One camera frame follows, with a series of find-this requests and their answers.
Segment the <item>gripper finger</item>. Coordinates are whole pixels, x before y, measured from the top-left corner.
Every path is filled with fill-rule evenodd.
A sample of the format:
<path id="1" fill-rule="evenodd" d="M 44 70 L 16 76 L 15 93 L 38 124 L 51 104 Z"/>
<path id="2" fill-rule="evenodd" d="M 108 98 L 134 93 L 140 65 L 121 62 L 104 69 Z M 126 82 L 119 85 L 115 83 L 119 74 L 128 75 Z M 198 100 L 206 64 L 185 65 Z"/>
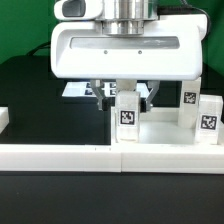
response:
<path id="1" fill-rule="evenodd" d="M 147 96 L 140 100 L 140 111 L 141 112 L 148 112 L 153 108 L 152 100 L 157 94 L 160 86 L 160 82 L 158 80 L 155 81 L 147 81 L 145 83 L 147 88 Z"/>
<path id="2" fill-rule="evenodd" d="M 98 79 L 92 79 L 90 81 L 90 86 L 96 98 L 98 99 L 98 109 L 102 111 L 106 111 L 107 98 L 103 92 L 103 81 Z"/>

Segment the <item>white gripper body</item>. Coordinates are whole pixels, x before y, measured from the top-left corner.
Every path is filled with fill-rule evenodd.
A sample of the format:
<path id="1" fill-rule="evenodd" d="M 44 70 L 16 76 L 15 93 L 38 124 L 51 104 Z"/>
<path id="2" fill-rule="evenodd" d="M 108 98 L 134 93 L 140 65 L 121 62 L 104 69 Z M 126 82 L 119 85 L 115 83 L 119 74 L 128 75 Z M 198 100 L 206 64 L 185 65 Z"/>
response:
<path id="1" fill-rule="evenodd" d="M 51 39 L 58 78 L 195 80 L 202 74 L 203 14 L 163 15 L 141 35 L 105 35 L 95 22 L 63 22 Z"/>

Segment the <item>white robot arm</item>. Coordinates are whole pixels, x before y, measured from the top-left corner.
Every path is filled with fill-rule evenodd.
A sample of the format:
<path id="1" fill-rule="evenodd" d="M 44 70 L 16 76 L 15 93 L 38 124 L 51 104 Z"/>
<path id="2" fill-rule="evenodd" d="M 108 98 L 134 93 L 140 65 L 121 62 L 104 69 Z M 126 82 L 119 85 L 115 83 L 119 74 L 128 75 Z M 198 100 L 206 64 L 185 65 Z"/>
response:
<path id="1" fill-rule="evenodd" d="M 209 17 L 186 0 L 57 0 L 59 20 L 51 36 L 51 69 L 58 78 L 84 78 L 101 110 L 102 82 L 119 80 L 131 90 L 147 80 L 195 80 L 202 73 L 202 40 Z"/>

